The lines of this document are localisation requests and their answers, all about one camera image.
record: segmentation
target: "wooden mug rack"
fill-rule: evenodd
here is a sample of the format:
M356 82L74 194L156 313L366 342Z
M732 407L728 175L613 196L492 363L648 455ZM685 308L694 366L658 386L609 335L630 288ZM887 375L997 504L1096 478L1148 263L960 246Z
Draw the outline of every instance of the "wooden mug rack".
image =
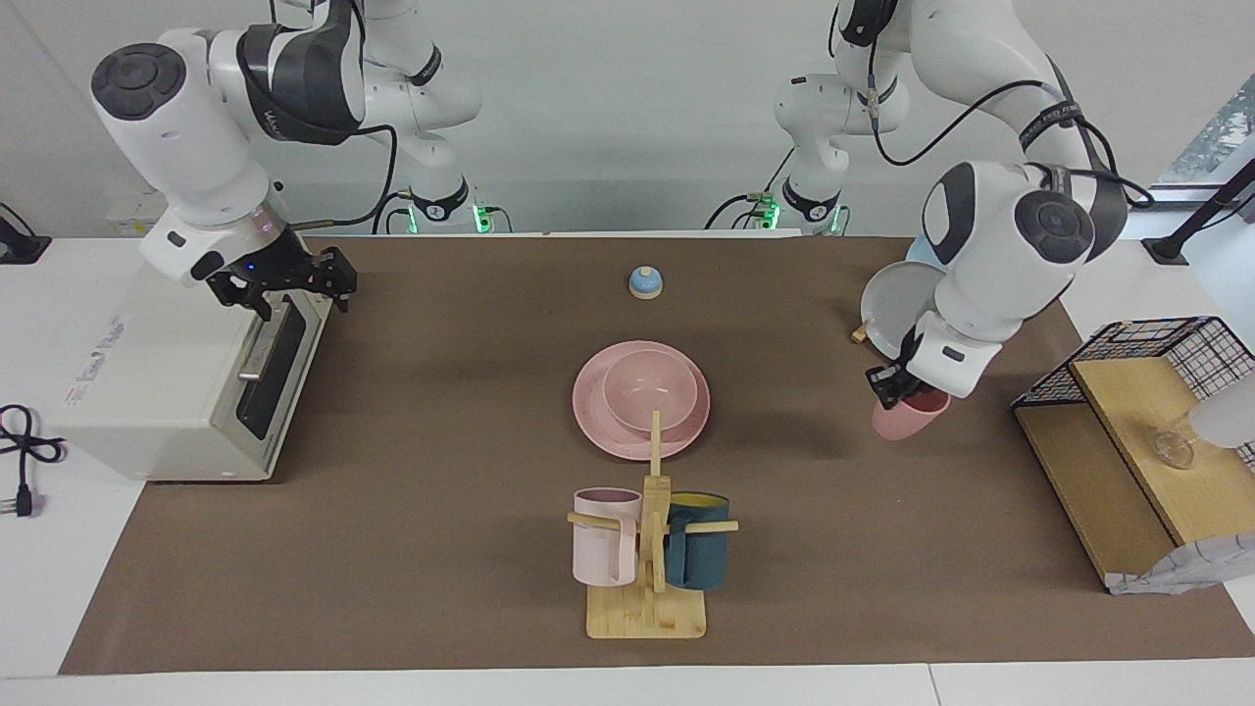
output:
M671 479L663 475L661 415L654 411L649 475L640 512L636 581L628 586L590 586L586 630L594 640L693 640L705 635L705 593L666 584L663 538L670 532ZM569 523L619 529L612 519L569 513ZM686 534L737 532L735 520L693 523Z

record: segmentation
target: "pink plate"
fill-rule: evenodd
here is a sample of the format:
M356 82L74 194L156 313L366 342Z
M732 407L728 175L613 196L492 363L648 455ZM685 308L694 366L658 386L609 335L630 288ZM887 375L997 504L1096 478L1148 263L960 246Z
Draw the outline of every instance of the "pink plate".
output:
M584 370L575 379L571 408L575 410L575 421L580 425L580 431L597 449L629 461L649 461L649 438L619 424L610 414L610 409L606 408L605 396L601 394L601 381L605 380L610 367L628 356L629 352L638 350L670 352L670 355L683 359L698 380L698 404L693 409L693 414L676 428L663 433L663 458L665 459L679 454L693 444L705 429L707 420L710 419L710 386L707 385L702 370L684 352L651 340L616 342L597 352L584 365Z

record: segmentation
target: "wooden shelf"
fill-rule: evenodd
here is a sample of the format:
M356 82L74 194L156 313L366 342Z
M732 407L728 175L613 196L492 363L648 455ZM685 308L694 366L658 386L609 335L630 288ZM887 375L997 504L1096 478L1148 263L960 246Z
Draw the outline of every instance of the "wooden shelf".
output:
M1176 549L1088 405L1015 410L1098 577L1142 576Z
M1197 404L1166 359L1087 361L1072 371L1177 545L1255 530L1255 474L1236 451L1200 445L1186 472L1155 454L1151 433Z

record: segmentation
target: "wooden peg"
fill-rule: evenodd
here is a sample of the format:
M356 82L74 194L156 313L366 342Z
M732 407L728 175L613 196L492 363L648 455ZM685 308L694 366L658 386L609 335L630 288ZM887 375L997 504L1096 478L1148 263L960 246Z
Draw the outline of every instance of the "wooden peg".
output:
M654 529L654 537L650 538L650 559L654 563L654 593L663 593L666 591L666 564L663 559L663 538L665 533L663 530L663 515L661 513L650 514L650 525Z
M649 431L649 475L663 475L663 413L654 410Z
M619 520L601 518L597 515L585 515L582 513L567 513L566 522L572 525L580 524L601 529L619 529ZM722 520L718 523L693 523L684 528L684 534L717 534L720 532L738 530L740 530L740 523L738 520ZM663 532L665 534L671 534L671 525L663 528Z

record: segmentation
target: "black wire basket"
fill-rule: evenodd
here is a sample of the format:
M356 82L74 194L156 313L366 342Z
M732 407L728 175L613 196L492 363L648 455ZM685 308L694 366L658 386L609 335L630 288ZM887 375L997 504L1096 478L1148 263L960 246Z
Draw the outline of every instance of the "black wire basket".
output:
M1255 372L1255 356L1216 316L1118 321L1091 336L1012 404L1012 409L1084 404L1084 393L1072 376L1072 364L1119 359L1167 359L1199 400ZM1237 455L1255 472L1255 445L1240 446Z

